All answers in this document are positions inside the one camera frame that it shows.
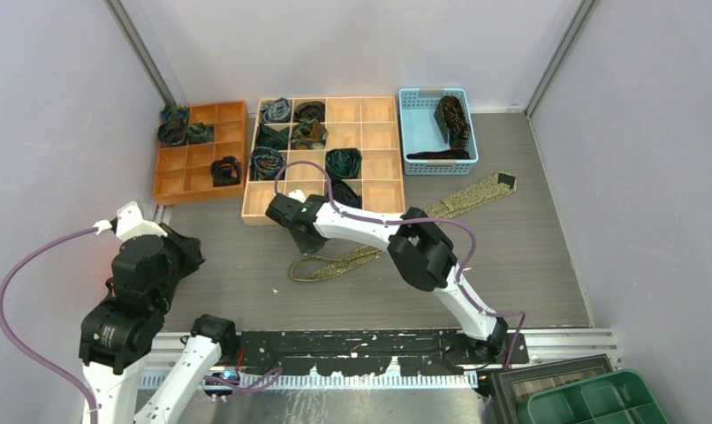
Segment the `green floral patterned tie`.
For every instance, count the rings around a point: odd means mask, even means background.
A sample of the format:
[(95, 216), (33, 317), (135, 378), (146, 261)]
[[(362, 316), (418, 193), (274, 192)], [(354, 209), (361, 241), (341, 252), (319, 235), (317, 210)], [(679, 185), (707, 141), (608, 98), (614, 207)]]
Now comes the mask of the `green floral patterned tie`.
[[(516, 176), (498, 171), (455, 193), (449, 194), (427, 207), (425, 211), (432, 217), (454, 218), (515, 193), (517, 185), (518, 178)], [(327, 257), (317, 254), (302, 256), (289, 266), (288, 274), (289, 278), (294, 282), (321, 282), (342, 276), (349, 271), (377, 259), (381, 254), (382, 250), (363, 245), (348, 254), (338, 257)], [(321, 262), (322, 266), (306, 275), (298, 275), (297, 272), (301, 270), (306, 262)]]

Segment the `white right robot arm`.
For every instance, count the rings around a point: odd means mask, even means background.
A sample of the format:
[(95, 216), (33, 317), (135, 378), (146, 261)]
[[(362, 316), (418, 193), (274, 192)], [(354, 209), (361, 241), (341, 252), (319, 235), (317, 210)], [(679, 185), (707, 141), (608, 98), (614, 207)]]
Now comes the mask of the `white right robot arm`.
[(420, 208), (403, 215), (353, 208), (326, 196), (301, 200), (278, 193), (266, 216), (284, 227), (304, 255), (322, 249), (331, 239), (344, 239), (384, 251), (399, 275), (413, 288), (435, 295), (472, 339), (474, 356), (486, 363), (506, 350), (508, 324), (474, 291), (465, 277), (466, 264), (440, 228), (442, 219)]

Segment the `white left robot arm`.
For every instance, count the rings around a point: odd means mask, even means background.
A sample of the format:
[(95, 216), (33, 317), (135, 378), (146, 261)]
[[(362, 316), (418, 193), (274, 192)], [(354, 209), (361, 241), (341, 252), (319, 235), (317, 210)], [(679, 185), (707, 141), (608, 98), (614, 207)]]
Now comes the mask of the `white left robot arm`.
[(140, 377), (178, 283), (205, 261), (201, 242), (166, 223), (144, 218), (135, 201), (95, 228), (113, 231), (121, 245), (111, 263), (107, 296), (80, 326), (79, 357), (90, 389), (82, 420), (175, 423), (208, 371), (238, 356), (235, 324), (210, 314), (197, 318), (180, 358), (153, 397), (138, 409)]

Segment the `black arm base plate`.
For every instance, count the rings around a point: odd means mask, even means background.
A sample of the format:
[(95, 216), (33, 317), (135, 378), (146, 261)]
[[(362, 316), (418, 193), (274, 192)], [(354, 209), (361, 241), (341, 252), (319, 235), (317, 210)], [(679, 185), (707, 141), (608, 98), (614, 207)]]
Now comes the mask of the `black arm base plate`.
[(509, 334), (511, 350), (497, 356), (455, 329), (247, 331), (203, 329), (221, 345), (219, 364), (263, 375), (381, 376), (396, 366), (401, 376), (460, 375), (530, 360), (524, 336)]

